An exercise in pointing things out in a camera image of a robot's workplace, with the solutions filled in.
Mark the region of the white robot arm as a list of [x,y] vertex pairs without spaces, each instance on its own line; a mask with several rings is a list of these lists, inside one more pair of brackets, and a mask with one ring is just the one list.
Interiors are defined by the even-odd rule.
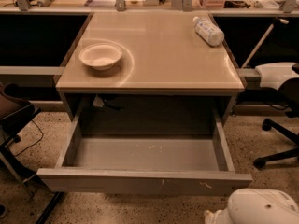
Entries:
[[276,189],[238,189],[223,210],[204,212],[205,224],[299,224],[299,208]]

